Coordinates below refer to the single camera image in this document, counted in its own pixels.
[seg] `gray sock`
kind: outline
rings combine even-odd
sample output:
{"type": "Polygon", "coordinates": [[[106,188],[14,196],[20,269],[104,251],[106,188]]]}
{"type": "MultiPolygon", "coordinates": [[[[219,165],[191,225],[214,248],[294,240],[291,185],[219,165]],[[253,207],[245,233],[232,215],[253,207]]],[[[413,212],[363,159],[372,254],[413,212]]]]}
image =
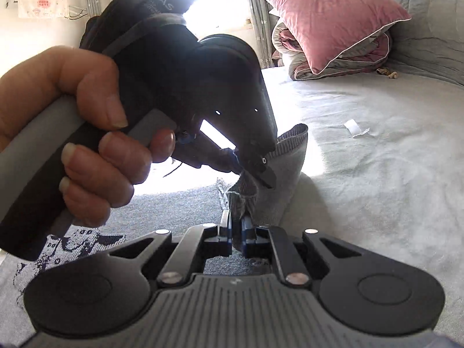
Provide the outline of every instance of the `gray sock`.
{"type": "Polygon", "coordinates": [[[278,137],[277,148],[266,156],[277,186],[268,189],[243,171],[228,191],[234,246],[241,241],[241,218],[251,216],[254,225],[279,225],[300,176],[308,144],[308,127],[297,124],[278,137]]]}

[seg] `cable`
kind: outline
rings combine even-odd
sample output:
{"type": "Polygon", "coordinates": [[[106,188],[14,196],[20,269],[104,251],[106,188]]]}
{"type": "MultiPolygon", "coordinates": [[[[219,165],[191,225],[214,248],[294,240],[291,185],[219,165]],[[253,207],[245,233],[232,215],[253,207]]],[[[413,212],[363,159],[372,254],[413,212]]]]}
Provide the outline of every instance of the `cable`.
{"type": "Polygon", "coordinates": [[[171,175],[174,171],[176,171],[181,165],[183,164],[183,162],[180,163],[179,166],[177,166],[173,171],[170,171],[168,172],[166,175],[163,175],[163,177],[167,177],[168,175],[171,175]]]}
{"type": "Polygon", "coordinates": [[[79,17],[79,16],[82,14],[83,11],[84,11],[84,9],[82,9],[82,10],[78,13],[77,16],[69,16],[69,18],[76,18],[76,17],[79,17]]]}
{"type": "Polygon", "coordinates": [[[89,14],[84,14],[83,16],[80,16],[79,18],[69,18],[70,21],[77,21],[78,19],[81,19],[82,17],[88,16],[89,14]]]}

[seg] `folded quilt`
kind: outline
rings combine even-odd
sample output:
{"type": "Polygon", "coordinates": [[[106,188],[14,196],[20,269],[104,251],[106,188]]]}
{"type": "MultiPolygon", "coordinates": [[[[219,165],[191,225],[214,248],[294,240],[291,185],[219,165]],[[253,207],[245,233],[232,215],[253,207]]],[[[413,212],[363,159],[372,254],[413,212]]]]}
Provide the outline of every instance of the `folded quilt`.
{"type": "Polygon", "coordinates": [[[332,60],[321,73],[311,72],[308,59],[300,44],[280,19],[272,32],[272,43],[282,54],[284,66],[292,80],[316,80],[324,77],[372,72],[380,67],[391,50],[391,36],[388,31],[380,33],[367,41],[362,41],[342,52],[332,60]]]}

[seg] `white paper scrap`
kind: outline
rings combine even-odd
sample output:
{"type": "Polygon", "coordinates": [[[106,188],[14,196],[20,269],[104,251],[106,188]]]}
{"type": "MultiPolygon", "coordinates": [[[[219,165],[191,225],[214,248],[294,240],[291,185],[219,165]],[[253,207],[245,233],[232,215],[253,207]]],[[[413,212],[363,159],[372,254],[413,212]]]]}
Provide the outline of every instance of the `white paper scrap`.
{"type": "Polygon", "coordinates": [[[351,137],[361,136],[365,133],[369,132],[370,128],[361,131],[361,128],[358,126],[358,123],[354,121],[354,119],[350,119],[347,121],[344,126],[348,128],[349,132],[351,133],[351,137]]]}

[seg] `blue part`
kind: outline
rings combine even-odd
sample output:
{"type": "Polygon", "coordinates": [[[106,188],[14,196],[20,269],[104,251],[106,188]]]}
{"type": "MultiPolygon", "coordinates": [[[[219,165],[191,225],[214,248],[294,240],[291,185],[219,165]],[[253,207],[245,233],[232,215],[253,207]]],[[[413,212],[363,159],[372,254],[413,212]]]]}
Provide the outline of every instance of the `blue part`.
{"type": "Polygon", "coordinates": [[[227,220],[227,253],[232,255],[232,218],[227,220]]]}
{"type": "Polygon", "coordinates": [[[194,137],[192,137],[192,135],[189,133],[185,135],[176,135],[176,141],[179,144],[188,144],[189,142],[192,142],[193,140],[194,140],[194,137]]]}
{"type": "Polygon", "coordinates": [[[228,149],[228,154],[230,157],[230,165],[231,165],[231,171],[235,174],[239,174],[242,172],[243,167],[242,165],[238,162],[238,158],[235,154],[235,152],[232,149],[228,149]]]}
{"type": "Polygon", "coordinates": [[[244,257],[247,257],[247,250],[246,250],[246,245],[247,245],[247,240],[246,240],[246,236],[247,236],[247,225],[244,221],[244,219],[242,218],[242,255],[244,257]]]}

